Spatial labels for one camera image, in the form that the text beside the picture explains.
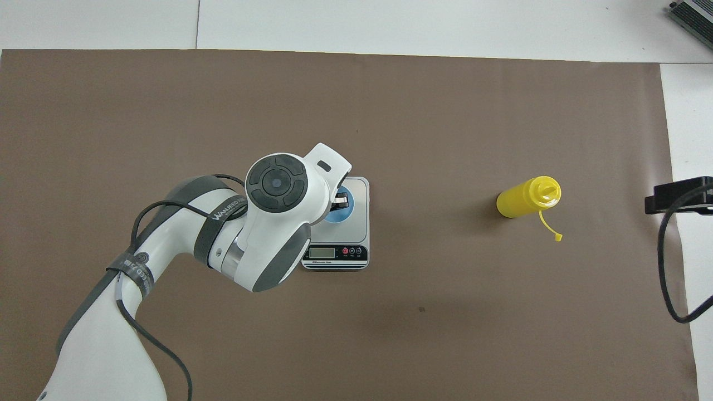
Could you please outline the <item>light blue plastic cup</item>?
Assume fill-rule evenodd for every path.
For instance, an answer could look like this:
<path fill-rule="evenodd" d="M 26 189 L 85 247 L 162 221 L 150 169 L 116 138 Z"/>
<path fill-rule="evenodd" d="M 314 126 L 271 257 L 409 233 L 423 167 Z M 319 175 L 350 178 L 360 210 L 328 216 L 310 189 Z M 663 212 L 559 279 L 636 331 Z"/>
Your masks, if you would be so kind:
<path fill-rule="evenodd" d="M 337 192 L 348 192 L 349 193 L 349 208 L 341 209 L 338 211 L 332 211 L 332 203 L 329 208 L 329 212 L 325 216 L 325 220 L 329 223 L 341 223 L 346 221 L 347 218 L 352 214 L 354 210 L 354 198 L 351 192 L 346 188 L 339 188 Z"/>

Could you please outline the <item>yellow squeeze seasoning bottle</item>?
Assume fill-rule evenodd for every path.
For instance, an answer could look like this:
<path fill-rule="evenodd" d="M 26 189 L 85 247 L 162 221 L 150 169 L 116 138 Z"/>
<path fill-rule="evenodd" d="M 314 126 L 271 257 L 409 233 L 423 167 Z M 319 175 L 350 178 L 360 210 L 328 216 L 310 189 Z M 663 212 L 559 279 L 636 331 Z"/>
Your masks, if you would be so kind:
<path fill-rule="evenodd" d="M 540 223 L 553 234 L 555 241 L 559 243 L 563 239 L 563 234 L 548 224 L 544 212 L 557 206 L 561 198 L 560 183 L 555 178 L 540 175 L 499 193 L 496 198 L 496 208 L 502 216 L 510 219 L 537 214 Z"/>

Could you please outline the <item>silver digital kitchen scale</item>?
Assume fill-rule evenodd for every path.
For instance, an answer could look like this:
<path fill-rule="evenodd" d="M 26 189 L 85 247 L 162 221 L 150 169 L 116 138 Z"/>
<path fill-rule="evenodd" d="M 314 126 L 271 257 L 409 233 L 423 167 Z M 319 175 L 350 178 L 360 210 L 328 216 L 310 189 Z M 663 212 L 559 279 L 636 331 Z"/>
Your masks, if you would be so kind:
<path fill-rule="evenodd" d="M 339 188 L 351 192 L 354 210 L 341 223 L 323 219 L 311 226 L 311 242 L 301 259 L 309 271 L 360 271 L 369 264 L 369 181 L 362 176 L 349 176 Z"/>

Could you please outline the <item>brown paper table mat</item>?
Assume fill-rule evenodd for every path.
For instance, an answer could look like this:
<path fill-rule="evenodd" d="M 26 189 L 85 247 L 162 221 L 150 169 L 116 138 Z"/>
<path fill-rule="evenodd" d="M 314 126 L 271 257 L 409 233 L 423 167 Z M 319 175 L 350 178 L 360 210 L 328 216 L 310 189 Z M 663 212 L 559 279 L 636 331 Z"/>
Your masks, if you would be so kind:
<path fill-rule="evenodd" d="M 252 294 L 182 255 L 141 325 L 196 401 L 697 401 L 644 213 L 672 181 L 659 66 L 252 51 L 0 60 L 0 401 L 186 178 L 326 144 L 371 184 L 369 266 Z M 557 206 L 505 218 L 535 176 Z"/>

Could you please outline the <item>grey metal power supply box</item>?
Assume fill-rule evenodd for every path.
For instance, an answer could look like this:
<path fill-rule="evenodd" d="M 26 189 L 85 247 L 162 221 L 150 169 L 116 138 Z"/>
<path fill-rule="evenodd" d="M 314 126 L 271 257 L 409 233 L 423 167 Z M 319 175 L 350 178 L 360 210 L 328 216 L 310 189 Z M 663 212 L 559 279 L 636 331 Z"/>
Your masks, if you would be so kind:
<path fill-rule="evenodd" d="M 667 15 L 713 51 L 713 0 L 674 0 Z"/>

